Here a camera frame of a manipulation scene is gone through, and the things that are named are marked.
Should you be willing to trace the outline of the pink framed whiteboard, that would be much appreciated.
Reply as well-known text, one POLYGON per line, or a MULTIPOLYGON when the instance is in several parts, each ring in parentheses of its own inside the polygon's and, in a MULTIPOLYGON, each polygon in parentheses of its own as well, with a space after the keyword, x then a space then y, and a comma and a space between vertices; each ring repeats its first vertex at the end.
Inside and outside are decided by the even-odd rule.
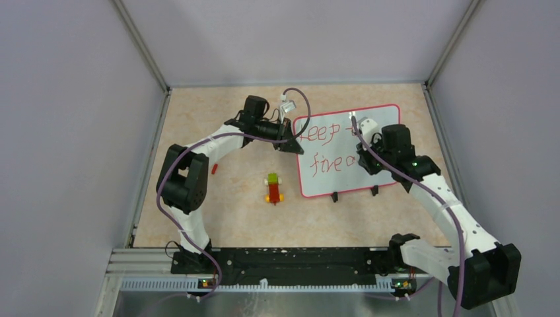
POLYGON ((392 185, 390 172, 369 175, 358 165, 357 144, 350 115, 368 118, 381 127, 401 122, 396 104, 325 112, 311 116, 306 131, 297 138, 302 155, 297 156, 300 192, 304 197, 367 190, 392 185))

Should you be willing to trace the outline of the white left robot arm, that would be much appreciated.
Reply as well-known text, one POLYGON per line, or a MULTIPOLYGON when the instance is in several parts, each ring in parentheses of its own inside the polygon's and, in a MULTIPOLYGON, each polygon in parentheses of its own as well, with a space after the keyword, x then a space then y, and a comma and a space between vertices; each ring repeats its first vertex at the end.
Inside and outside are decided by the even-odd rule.
POLYGON ((174 144, 166 152, 157 182, 157 206, 177 226, 180 250, 187 254, 186 263, 196 273, 207 271, 212 262, 201 210, 211 167, 253 140, 271 143, 281 152, 304 152, 286 117, 296 108, 295 102, 283 96, 272 118, 265 115, 269 108, 266 99, 250 95, 243 109, 216 132, 190 145, 174 144))

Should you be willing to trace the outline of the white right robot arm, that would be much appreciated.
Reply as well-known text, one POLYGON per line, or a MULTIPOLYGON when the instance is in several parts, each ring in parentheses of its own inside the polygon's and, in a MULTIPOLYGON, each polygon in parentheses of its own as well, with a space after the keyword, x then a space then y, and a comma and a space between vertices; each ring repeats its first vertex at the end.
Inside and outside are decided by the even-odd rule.
POLYGON ((406 125, 380 127, 365 118, 352 121, 352 133, 359 140, 359 166, 371 176, 388 171, 423 206, 451 244, 452 249, 445 251, 414 234, 395 234, 387 254, 392 270, 418 268, 441 287, 448 287, 456 301, 454 316, 463 308, 473 309, 515 292, 520 250, 499 242, 474 219, 434 160, 416 153, 406 125))

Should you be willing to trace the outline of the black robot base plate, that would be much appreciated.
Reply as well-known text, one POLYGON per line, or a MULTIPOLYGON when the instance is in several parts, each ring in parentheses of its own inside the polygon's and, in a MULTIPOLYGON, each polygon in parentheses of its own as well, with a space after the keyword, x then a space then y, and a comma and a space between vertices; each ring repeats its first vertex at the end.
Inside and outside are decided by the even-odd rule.
POLYGON ((173 274, 208 275, 222 286, 362 286, 383 277, 409 279, 420 273, 398 266, 387 248, 213 248, 206 255, 173 254, 173 274))

